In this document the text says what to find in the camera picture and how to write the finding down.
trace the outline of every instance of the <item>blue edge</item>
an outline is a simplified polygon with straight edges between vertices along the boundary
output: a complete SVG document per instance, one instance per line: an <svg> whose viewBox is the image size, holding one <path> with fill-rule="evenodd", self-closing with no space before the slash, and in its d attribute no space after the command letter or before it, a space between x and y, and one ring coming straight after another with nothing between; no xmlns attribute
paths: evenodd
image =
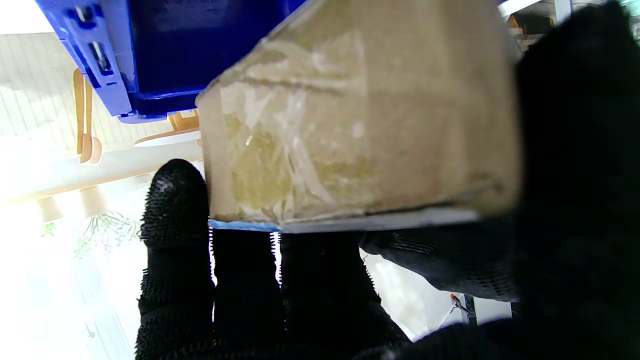
<svg viewBox="0 0 640 360"><path fill-rule="evenodd" d="M267 222L243 222L243 221L231 221L224 222L218 220L209 220L209 225L214 229L220 230L247 230L247 231L264 231L267 233L273 233L274 231L281 231L279 227Z"/></svg>

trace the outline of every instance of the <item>cardboard box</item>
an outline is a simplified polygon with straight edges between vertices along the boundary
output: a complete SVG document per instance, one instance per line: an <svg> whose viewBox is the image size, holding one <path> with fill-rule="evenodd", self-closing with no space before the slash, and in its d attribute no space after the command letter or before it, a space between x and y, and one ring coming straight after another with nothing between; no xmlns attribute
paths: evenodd
<svg viewBox="0 0 640 360"><path fill-rule="evenodd" d="M196 100L214 226L468 221L520 188L507 31L491 1L315 0Z"/></svg>

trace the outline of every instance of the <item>blue plastic crate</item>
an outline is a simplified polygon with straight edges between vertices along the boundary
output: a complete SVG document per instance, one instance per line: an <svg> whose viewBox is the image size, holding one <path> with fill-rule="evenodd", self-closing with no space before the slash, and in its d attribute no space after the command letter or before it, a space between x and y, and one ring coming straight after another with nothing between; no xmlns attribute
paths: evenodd
<svg viewBox="0 0 640 360"><path fill-rule="evenodd" d="M211 80L304 0L36 0L110 114L193 109Z"/></svg>

